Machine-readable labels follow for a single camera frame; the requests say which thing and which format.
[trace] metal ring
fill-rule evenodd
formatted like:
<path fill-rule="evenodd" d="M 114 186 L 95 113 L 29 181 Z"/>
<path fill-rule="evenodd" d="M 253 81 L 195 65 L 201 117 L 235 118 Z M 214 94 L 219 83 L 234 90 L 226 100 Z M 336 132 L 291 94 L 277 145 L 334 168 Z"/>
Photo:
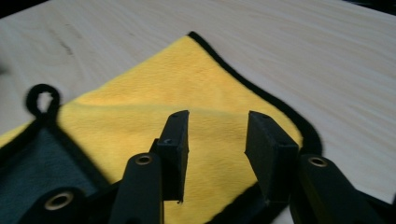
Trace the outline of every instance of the metal ring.
<path fill-rule="evenodd" d="M 326 167 L 327 166 L 327 162 L 319 157 L 311 157 L 308 160 L 309 160 L 309 162 L 311 162 L 311 164 L 316 165 L 318 167 Z"/>
<path fill-rule="evenodd" d="M 44 207 L 50 211 L 58 210 L 70 204 L 73 198 L 74 194 L 71 191 L 65 191 L 48 199 Z"/>
<path fill-rule="evenodd" d="M 147 165 L 147 164 L 151 163 L 151 161 L 152 161 L 152 158 L 150 157 L 150 155 L 143 155 L 135 160 L 136 164 L 138 164 L 138 165 Z"/>

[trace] wooden table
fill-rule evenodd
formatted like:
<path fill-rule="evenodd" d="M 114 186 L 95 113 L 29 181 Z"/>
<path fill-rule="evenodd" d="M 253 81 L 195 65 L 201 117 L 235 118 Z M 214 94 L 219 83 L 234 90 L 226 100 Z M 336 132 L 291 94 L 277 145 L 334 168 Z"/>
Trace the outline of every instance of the wooden table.
<path fill-rule="evenodd" d="M 57 87 L 67 103 L 189 31 L 311 121 L 357 189 L 392 201 L 396 17 L 343 1 L 60 0 L 5 17 L 0 134 L 31 119 L 33 85 Z"/>

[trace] yellow cloth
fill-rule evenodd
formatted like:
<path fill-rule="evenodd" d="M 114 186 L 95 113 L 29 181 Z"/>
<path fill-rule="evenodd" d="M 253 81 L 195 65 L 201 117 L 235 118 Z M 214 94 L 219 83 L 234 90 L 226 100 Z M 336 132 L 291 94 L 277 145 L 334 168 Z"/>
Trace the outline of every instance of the yellow cloth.
<path fill-rule="evenodd" d="M 167 117 L 190 111 L 184 203 L 166 202 L 165 223 L 204 223 L 257 181 L 244 154 L 248 111 L 271 116 L 300 146 L 296 125 L 242 85 L 186 35 L 135 68 L 63 105 L 59 125 L 110 182 L 148 152 Z M 0 146 L 21 128 L 0 137 Z"/>

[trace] tabletop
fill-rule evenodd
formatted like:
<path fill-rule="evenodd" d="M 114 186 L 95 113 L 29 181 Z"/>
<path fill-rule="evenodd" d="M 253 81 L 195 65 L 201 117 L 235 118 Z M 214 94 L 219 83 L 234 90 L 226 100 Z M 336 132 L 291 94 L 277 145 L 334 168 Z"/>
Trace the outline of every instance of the tabletop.
<path fill-rule="evenodd" d="M 32 119 L 23 100 L 35 84 L 67 103 L 189 31 L 308 119 L 355 188 L 391 203 L 396 17 L 338 0 L 52 0 L 10 15 L 0 20 L 0 134 Z"/>

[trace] dark gray fabric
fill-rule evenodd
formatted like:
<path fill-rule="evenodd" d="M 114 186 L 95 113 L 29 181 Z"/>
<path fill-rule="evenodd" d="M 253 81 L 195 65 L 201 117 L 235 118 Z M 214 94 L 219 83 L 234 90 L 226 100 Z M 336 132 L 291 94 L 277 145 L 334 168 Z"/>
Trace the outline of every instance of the dark gray fabric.
<path fill-rule="evenodd" d="M 17 223 L 41 195 L 60 187 L 76 187 L 86 195 L 96 186 L 45 128 L 22 152 L 0 169 L 0 223 Z"/>

